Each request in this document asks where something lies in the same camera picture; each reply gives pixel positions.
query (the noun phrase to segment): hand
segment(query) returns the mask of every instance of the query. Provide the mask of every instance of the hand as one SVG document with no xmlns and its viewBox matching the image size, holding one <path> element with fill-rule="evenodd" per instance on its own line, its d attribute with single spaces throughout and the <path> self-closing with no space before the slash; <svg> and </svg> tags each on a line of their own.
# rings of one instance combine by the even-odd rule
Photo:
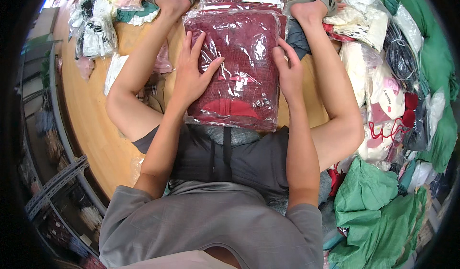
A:
<svg viewBox="0 0 460 269">
<path fill-rule="evenodd" d="M 206 90 L 211 78 L 221 63 L 223 57 L 214 59 L 204 74 L 198 71 L 198 58 L 200 57 L 201 47 L 206 34 L 203 32 L 192 49 L 192 32 L 188 31 L 182 45 L 177 67 L 176 82 L 171 99 L 181 103 L 186 109 L 197 100 Z"/>
<path fill-rule="evenodd" d="M 302 83 L 304 79 L 304 70 L 294 48 L 279 38 L 281 47 L 273 48 L 273 59 L 280 72 L 280 87 L 287 104 L 291 105 L 296 102 L 304 102 L 302 92 Z M 289 56 L 290 66 L 285 59 L 284 52 Z"/>
</svg>

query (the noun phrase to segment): gray t-shirt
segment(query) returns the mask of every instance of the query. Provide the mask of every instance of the gray t-shirt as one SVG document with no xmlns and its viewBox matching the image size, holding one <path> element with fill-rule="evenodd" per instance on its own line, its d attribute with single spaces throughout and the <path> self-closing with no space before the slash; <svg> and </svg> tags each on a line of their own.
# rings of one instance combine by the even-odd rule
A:
<svg viewBox="0 0 460 269">
<path fill-rule="evenodd" d="M 252 188 L 185 182 L 153 200 L 118 186 L 104 217 L 100 260 L 107 267 L 221 246 L 244 269 L 322 268 L 321 213 L 309 204 L 283 216 Z"/>
</svg>

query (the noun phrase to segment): gray shorts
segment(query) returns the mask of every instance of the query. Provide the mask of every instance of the gray shorts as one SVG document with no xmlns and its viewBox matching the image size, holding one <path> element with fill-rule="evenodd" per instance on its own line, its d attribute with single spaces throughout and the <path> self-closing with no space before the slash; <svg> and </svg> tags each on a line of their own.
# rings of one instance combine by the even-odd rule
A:
<svg viewBox="0 0 460 269">
<path fill-rule="evenodd" d="M 158 127 L 133 142 L 146 153 Z M 262 194 L 286 194 L 286 154 L 289 128 L 269 133 L 253 143 L 229 146 L 216 144 L 207 135 L 183 125 L 171 179 L 202 182 L 231 181 Z"/>
</svg>

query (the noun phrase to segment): leg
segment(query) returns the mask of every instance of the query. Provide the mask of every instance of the leg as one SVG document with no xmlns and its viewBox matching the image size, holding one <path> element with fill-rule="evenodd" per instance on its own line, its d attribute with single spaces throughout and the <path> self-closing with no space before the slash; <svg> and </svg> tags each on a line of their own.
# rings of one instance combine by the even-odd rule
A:
<svg viewBox="0 0 460 269">
<path fill-rule="evenodd" d="M 160 125 L 163 114 L 136 98 L 153 72 L 156 56 L 168 33 L 190 7 L 188 0 L 155 0 L 160 16 L 144 40 L 129 55 L 106 100 L 107 115 L 131 141 L 137 141 Z"/>
<path fill-rule="evenodd" d="M 320 170 L 350 156 L 364 139 L 362 118 L 345 67 L 323 30 L 325 5 L 317 0 L 291 7 L 310 45 L 324 107 L 331 120 L 312 128 Z"/>
</svg>

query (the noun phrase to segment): red string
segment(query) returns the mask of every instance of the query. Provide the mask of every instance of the red string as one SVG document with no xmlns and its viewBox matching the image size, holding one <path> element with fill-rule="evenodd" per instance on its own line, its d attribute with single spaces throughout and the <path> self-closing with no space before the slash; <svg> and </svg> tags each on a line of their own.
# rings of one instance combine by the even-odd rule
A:
<svg viewBox="0 0 460 269">
<path fill-rule="evenodd" d="M 396 127 L 396 131 L 393 132 L 393 130 L 394 130 L 394 128 L 395 128 L 395 125 L 396 125 L 396 122 L 397 122 L 398 120 L 399 120 L 400 122 L 403 122 L 403 120 L 402 120 L 401 118 L 396 118 L 395 121 L 394 121 L 394 123 L 393 123 L 393 127 L 391 128 L 391 134 L 388 135 L 388 136 L 383 135 L 383 128 L 381 128 L 381 129 L 380 129 L 380 132 L 379 132 L 377 135 L 375 135 L 375 133 L 374 133 L 374 122 L 369 122 L 369 129 L 371 130 L 371 137 L 372 137 L 373 139 L 377 139 L 377 138 L 379 138 L 380 136 L 382 136 L 382 138 L 391 137 L 391 140 L 394 141 L 394 140 L 395 140 L 395 139 L 394 139 L 394 136 L 395 136 L 396 134 L 398 134 L 399 132 L 408 133 L 408 132 L 410 131 L 410 128 L 408 128 L 407 130 L 403 130 L 403 129 L 401 129 L 401 128 L 403 128 L 403 127 L 405 127 L 405 126 L 403 126 L 403 125 L 401 125 L 401 124 L 398 124 L 398 126 Z"/>
</svg>

